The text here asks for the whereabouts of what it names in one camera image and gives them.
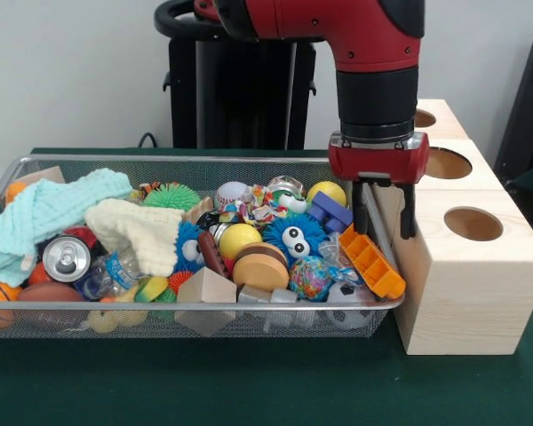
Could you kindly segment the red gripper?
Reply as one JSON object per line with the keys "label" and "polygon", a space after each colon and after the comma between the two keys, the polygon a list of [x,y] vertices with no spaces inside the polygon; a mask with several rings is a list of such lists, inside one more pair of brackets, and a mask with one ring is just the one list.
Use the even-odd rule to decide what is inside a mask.
{"label": "red gripper", "polygon": [[404,207],[401,211],[401,237],[414,238],[415,185],[424,176],[429,155],[428,135],[415,132],[410,138],[384,143],[348,141],[339,132],[330,136],[330,168],[336,178],[352,183],[352,211],[354,229],[366,234],[369,228],[368,210],[363,201],[363,180],[388,180],[403,185]]}

